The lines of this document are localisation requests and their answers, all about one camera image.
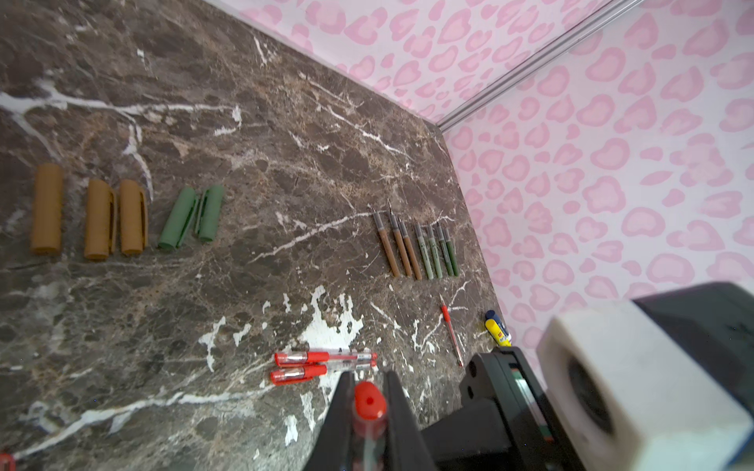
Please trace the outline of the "green pen short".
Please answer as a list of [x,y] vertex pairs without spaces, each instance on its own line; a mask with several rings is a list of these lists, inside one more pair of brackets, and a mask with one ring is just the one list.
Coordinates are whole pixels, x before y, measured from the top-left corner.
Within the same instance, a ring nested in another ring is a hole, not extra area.
[[448,251],[448,254],[449,254],[449,259],[450,259],[451,267],[452,267],[452,270],[453,270],[453,276],[454,277],[458,277],[459,276],[459,265],[458,265],[458,261],[457,261],[455,245],[453,244],[453,241],[452,241],[451,236],[450,236],[450,232],[449,232],[449,230],[447,228],[443,229],[443,234],[444,234],[444,237],[445,237],[445,242],[446,242],[446,247],[447,247],[447,251]]

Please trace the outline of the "dark green cap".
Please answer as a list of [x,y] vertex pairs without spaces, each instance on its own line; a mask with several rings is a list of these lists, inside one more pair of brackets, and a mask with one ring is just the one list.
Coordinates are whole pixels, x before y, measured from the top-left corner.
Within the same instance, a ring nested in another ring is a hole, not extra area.
[[224,194],[224,186],[214,184],[199,199],[194,232],[203,243],[211,243],[216,238]]
[[171,213],[166,221],[158,241],[162,250],[179,248],[190,231],[198,209],[198,195],[190,186],[185,186],[179,193]]

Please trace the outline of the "green pen long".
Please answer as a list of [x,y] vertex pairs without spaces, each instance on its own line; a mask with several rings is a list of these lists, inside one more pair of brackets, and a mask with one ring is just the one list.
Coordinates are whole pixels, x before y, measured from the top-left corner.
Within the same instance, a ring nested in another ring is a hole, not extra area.
[[446,264],[447,272],[450,277],[455,276],[455,269],[453,267],[453,262],[451,261],[450,253],[449,253],[449,247],[447,245],[447,239],[445,238],[445,234],[443,232],[443,228],[439,223],[436,223],[434,225],[438,241],[440,243],[441,251],[444,257],[444,261]]

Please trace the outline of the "red pen cap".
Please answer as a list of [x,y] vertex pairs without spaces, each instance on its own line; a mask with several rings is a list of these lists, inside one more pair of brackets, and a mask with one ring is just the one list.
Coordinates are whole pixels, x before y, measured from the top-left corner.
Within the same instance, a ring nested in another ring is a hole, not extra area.
[[16,471],[16,461],[10,453],[1,453],[0,471]]
[[388,428],[388,402],[371,382],[360,382],[353,395],[351,469],[383,470]]

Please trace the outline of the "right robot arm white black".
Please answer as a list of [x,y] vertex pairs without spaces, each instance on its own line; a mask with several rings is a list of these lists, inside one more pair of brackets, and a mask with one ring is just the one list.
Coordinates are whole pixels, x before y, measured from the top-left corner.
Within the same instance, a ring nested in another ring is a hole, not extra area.
[[749,470],[753,286],[714,282],[575,309],[532,369],[478,353],[461,409],[423,431],[447,470]]

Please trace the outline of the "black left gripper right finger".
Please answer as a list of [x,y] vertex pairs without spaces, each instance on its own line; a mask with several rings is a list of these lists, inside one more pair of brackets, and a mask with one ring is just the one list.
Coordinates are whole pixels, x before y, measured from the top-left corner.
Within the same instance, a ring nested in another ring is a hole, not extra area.
[[385,374],[384,396],[388,402],[387,469],[436,470],[395,371]]

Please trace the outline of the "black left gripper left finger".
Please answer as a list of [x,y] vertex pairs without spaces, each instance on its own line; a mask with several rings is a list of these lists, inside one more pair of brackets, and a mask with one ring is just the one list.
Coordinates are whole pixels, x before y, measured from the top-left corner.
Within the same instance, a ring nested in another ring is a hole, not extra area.
[[304,471],[351,470],[355,374],[342,373]]

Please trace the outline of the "brown pen cluster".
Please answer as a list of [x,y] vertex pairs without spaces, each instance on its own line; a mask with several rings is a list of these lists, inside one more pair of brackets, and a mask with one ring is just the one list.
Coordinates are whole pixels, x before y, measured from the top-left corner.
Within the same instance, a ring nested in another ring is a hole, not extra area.
[[373,210],[372,211],[372,215],[373,215],[373,219],[375,221],[375,226],[376,226],[376,229],[377,229],[377,233],[378,233],[378,235],[380,237],[380,241],[382,243],[385,255],[386,255],[387,260],[388,260],[388,264],[390,266],[391,273],[392,273],[392,275],[395,278],[398,278],[398,276],[400,276],[400,271],[399,271],[399,267],[398,267],[398,264],[397,264],[397,261],[396,261],[396,257],[394,255],[394,252],[393,252],[393,249],[392,249],[392,245],[390,244],[390,241],[388,239],[387,229],[386,229],[386,227],[385,227],[385,225],[384,225],[384,223],[383,223],[383,221],[381,219],[380,213],[378,211]]

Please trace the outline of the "single red gel pen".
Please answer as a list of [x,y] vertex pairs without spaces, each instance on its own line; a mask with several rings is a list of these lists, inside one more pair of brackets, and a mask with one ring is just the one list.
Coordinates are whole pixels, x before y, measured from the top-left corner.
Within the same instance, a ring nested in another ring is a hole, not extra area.
[[456,335],[456,332],[453,326],[452,317],[450,315],[448,306],[446,304],[442,304],[441,311],[442,311],[443,319],[449,331],[449,336],[453,345],[454,353],[458,361],[459,367],[463,368],[465,367],[465,363],[463,362],[463,353],[461,352],[461,346],[459,345],[459,342],[458,342],[458,337]]

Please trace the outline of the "brown pen cap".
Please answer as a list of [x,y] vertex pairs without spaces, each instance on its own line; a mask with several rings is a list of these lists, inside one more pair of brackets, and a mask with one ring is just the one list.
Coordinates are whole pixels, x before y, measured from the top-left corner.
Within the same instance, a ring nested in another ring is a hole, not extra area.
[[35,174],[31,252],[55,255],[61,251],[63,172],[54,163],[41,164]]
[[90,179],[86,194],[86,260],[104,261],[114,252],[117,216],[117,195],[113,188],[103,180]]
[[143,253],[148,239],[146,193],[133,180],[120,182],[120,228],[123,255]]

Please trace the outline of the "red gel pen pair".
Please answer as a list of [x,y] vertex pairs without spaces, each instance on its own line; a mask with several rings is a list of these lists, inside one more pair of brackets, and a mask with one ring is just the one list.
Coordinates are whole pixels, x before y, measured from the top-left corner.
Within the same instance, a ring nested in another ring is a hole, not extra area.
[[306,366],[283,368],[270,373],[270,381],[274,386],[298,384],[308,382],[314,378],[326,376],[331,373],[361,372],[376,366],[375,361],[369,363],[332,363],[310,364]]
[[371,365],[378,355],[371,351],[280,351],[274,354],[274,362],[279,367],[294,367],[314,364]]

